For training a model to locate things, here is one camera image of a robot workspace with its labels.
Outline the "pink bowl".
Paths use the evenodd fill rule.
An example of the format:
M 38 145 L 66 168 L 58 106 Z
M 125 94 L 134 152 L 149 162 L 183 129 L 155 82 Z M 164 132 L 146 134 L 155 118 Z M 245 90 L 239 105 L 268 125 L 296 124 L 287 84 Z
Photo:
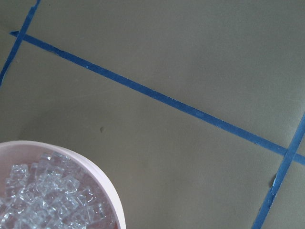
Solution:
M 58 152 L 77 162 L 104 191 L 116 216 L 119 229 L 126 228 L 125 215 L 119 195 L 106 174 L 88 158 L 61 146 L 35 141 L 9 141 L 0 144 L 0 194 L 5 193 L 5 178 L 13 164 L 31 164 L 37 162 L 42 153 Z

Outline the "clear ice cubes pile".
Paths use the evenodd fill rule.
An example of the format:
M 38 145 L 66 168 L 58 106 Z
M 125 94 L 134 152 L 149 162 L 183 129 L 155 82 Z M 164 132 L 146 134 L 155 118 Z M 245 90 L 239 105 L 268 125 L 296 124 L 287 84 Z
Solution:
M 14 164 L 0 198 L 2 229 L 114 229 L 116 219 L 97 181 L 59 153 Z

